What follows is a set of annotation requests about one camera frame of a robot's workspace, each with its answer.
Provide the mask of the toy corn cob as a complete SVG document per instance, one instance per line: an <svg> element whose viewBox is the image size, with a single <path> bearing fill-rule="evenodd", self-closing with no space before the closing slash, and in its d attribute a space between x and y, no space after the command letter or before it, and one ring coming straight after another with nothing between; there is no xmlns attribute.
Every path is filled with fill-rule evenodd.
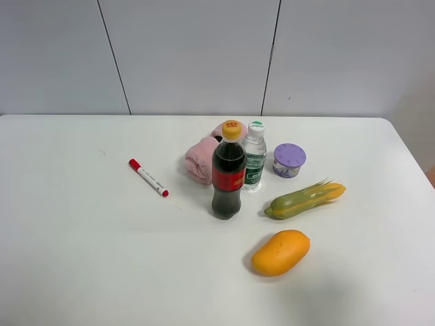
<svg viewBox="0 0 435 326"><path fill-rule="evenodd" d="M332 204L347 188L336 182L323 180L306 188L275 198L264 214L271 219L285 220L320 206Z"/></svg>

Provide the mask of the purple lidded round container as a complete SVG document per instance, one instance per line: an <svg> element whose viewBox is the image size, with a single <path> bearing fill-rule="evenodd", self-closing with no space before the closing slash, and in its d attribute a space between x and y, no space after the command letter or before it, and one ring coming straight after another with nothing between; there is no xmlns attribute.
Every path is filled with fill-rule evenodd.
<svg viewBox="0 0 435 326"><path fill-rule="evenodd" d="M293 143L282 143L274 150L274 172L283 178L296 177L307 159L305 151Z"/></svg>

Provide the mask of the red white marker pen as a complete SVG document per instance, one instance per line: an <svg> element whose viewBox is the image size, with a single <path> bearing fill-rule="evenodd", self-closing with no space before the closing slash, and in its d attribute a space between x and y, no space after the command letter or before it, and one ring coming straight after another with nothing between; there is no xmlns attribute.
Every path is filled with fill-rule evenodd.
<svg viewBox="0 0 435 326"><path fill-rule="evenodd" d="M132 158L128 161L128 165L143 179L150 185L153 190L159 193L160 196L166 198L169 195L169 191L162 186L153 176L151 176L148 172L144 170L144 168L136 161L136 159Z"/></svg>

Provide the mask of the pink rolled towel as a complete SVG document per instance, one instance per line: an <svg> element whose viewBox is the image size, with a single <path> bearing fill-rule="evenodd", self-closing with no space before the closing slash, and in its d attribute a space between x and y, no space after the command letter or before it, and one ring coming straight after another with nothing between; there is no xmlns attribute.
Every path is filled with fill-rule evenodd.
<svg viewBox="0 0 435 326"><path fill-rule="evenodd" d="M185 154L187 173L193 179L205 185L212 185L212 155L222 140L222 124L211 135L201 139L199 143L191 147ZM242 128L241 139L247 134L247 128L244 124L242 124Z"/></svg>

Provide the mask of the dark cola bottle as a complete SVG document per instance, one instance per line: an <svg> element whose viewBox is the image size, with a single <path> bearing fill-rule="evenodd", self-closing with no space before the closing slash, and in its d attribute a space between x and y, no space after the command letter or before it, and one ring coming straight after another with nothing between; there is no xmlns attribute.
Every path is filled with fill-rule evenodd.
<svg viewBox="0 0 435 326"><path fill-rule="evenodd" d="M217 218L228 220L241 209L241 188L245 182L246 153L240 143L242 123L222 124L222 140L212 155L212 210Z"/></svg>

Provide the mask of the yellow mango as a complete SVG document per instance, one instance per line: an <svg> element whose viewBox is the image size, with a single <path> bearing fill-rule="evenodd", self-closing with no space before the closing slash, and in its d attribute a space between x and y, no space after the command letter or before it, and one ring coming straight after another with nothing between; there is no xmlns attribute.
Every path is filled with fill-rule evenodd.
<svg viewBox="0 0 435 326"><path fill-rule="evenodd" d="M251 258L257 274L280 276L291 270L309 252L311 241L298 230L283 230L273 235Z"/></svg>

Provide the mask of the clear water bottle green label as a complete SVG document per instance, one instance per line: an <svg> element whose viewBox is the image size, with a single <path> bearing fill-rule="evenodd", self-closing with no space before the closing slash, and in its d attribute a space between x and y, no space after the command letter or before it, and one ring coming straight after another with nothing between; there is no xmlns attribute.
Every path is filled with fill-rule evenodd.
<svg viewBox="0 0 435 326"><path fill-rule="evenodd" d="M264 131L265 126L262 122L253 121L249 124L247 135L242 142L247 158L242 189L249 194L261 188L262 171L267 153Z"/></svg>

